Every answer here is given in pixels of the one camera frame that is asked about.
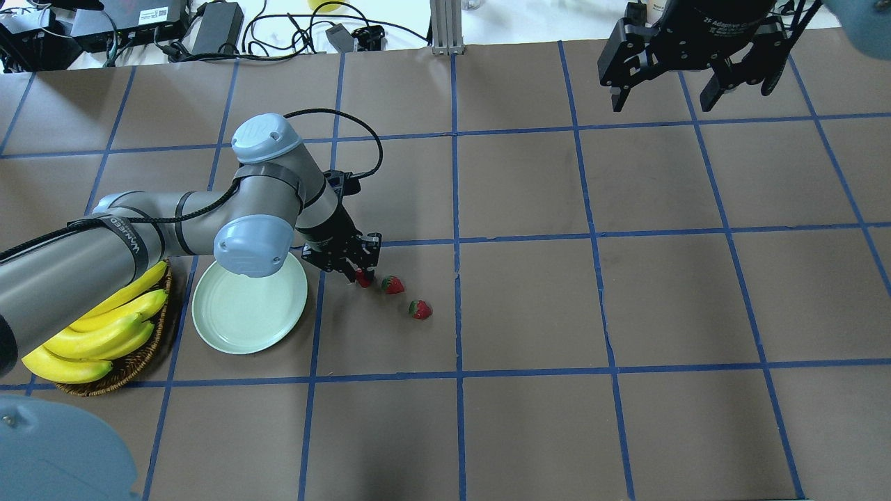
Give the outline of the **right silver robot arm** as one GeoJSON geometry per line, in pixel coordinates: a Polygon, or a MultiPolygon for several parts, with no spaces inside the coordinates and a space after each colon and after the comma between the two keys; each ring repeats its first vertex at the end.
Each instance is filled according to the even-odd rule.
{"type": "Polygon", "coordinates": [[[860,53],[889,58],[888,1],[800,1],[788,22],[775,7],[773,1],[668,1],[649,22],[646,3],[628,3],[597,61],[612,109],[621,111],[633,88],[669,71],[712,71],[699,97],[704,112],[743,84],[768,96],[821,7],[860,53]]]}

